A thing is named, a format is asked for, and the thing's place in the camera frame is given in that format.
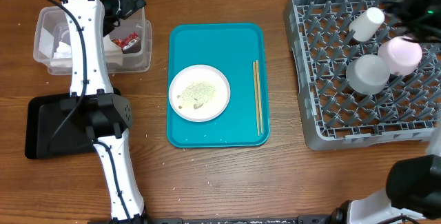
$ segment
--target clear plastic bin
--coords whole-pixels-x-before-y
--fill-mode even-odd
[[[113,63],[111,52],[105,52],[108,73],[146,72],[152,58],[152,26],[145,19],[144,8],[135,12],[129,19],[121,20],[121,26],[110,33],[111,39],[125,39],[135,32],[141,38],[138,52],[123,54],[122,63]],[[69,27],[65,13],[58,7],[46,7],[40,11],[34,39],[34,59],[48,67],[52,75],[72,74],[72,57],[53,59],[60,41],[70,45]]]

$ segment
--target blue tray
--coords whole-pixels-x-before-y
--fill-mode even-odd
[[[253,61],[259,61],[263,134],[257,135]],[[167,99],[167,137],[176,147],[262,145],[269,137],[269,101],[262,30],[253,23],[181,25],[170,35],[168,86],[191,65],[210,65],[228,79],[231,97],[215,119],[181,118]]]

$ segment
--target white plate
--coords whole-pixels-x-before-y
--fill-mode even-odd
[[[216,118],[228,105],[227,78],[208,65],[192,65],[173,79],[168,97],[173,110],[188,121],[203,122]]]

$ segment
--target wood grain surface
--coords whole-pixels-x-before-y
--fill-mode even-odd
[[[130,153],[151,216],[327,214],[347,199],[384,187],[396,161],[424,154],[427,144],[415,141],[328,152],[306,147],[282,16],[287,0],[147,2],[152,67],[110,78],[134,110]],[[0,223],[107,219],[110,198],[97,155],[24,156],[29,100],[67,92],[70,86],[70,77],[51,76],[32,58],[35,26],[45,6],[44,0],[0,1],[0,9],[7,10],[0,15]],[[216,22],[253,22],[263,30],[267,67],[261,70],[267,70],[271,136],[260,147],[184,151],[173,147],[165,133],[169,35],[183,23]]]

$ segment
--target chopsticks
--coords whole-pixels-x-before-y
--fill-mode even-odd
[[[256,102],[256,124],[257,124],[257,136],[263,134],[263,122],[262,122],[262,99],[260,95],[260,73],[259,73],[259,61],[253,62],[254,73],[254,99]]]

